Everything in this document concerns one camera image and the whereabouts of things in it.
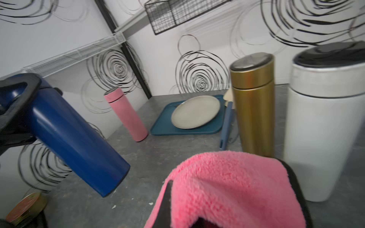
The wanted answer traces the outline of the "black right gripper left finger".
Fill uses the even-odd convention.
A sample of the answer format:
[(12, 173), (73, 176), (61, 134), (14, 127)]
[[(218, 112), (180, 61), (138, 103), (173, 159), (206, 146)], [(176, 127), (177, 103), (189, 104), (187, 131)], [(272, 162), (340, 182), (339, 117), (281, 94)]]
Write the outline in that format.
[(162, 202), (152, 228), (170, 228), (171, 227), (171, 192), (173, 181), (170, 180), (162, 198)]

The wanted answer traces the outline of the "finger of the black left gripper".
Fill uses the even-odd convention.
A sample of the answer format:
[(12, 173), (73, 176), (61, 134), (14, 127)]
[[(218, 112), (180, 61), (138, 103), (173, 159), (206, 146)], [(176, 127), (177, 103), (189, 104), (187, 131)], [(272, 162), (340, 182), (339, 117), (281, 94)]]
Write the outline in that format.
[(27, 109), (31, 107), (41, 89), (63, 92), (34, 73), (21, 73), (1, 80), (1, 154), (9, 148), (28, 145), (36, 136), (24, 124)]

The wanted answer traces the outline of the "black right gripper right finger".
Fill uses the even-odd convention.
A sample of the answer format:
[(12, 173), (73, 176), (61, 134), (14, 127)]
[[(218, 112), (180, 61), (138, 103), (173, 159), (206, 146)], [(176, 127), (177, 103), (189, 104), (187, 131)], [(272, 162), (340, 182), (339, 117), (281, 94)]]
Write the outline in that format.
[(192, 228), (207, 228), (208, 223), (203, 218), (198, 218), (198, 220), (192, 225)]

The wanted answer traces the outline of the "pink microfiber cloth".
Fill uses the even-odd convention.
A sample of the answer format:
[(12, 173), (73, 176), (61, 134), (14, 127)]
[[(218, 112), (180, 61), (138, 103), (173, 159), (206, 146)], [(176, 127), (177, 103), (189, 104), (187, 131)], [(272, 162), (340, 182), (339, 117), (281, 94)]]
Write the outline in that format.
[(165, 179), (147, 228), (156, 220), (170, 180), (170, 228), (191, 228), (198, 218), (208, 228), (313, 227), (294, 171), (277, 158), (233, 151), (190, 157)]

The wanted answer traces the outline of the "blue thermos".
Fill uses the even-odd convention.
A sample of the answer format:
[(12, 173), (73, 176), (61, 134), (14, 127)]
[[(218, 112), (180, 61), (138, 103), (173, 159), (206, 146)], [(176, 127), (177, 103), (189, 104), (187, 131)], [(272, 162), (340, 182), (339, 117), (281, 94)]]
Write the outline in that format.
[(128, 162), (53, 89), (38, 91), (24, 124), (102, 197), (113, 192), (130, 170)]

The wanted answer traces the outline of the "pink thermos steel lid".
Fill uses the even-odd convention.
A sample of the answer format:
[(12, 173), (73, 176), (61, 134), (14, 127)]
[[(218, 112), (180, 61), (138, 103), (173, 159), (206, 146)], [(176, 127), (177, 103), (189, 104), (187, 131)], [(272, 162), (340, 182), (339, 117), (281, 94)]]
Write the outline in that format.
[(136, 142), (148, 136), (146, 127), (121, 88), (114, 87), (106, 91), (104, 98)]

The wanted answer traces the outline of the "gold thermos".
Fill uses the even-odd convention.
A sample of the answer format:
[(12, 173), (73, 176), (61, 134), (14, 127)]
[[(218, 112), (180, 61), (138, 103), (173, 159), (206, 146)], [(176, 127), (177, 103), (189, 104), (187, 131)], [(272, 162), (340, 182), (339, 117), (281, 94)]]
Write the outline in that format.
[(232, 93), (244, 152), (274, 156), (275, 57), (259, 52), (230, 65)]

